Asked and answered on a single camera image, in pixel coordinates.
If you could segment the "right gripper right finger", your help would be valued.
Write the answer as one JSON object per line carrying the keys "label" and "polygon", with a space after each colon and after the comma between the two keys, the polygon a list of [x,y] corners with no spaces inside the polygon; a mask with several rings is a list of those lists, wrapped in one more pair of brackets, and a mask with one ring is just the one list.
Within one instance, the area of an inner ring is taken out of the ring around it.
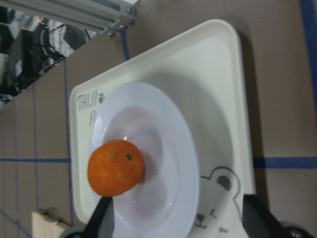
{"label": "right gripper right finger", "polygon": [[286,238],[283,226],[254,194],[244,194],[242,225],[249,238]]}

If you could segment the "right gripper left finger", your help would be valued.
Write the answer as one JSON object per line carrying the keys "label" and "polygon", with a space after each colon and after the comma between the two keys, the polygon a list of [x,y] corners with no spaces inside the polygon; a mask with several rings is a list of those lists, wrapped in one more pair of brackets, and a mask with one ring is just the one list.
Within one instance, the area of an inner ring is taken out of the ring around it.
{"label": "right gripper left finger", "polygon": [[111,238],[114,232],[112,197],[102,197],[84,229],[85,238]]}

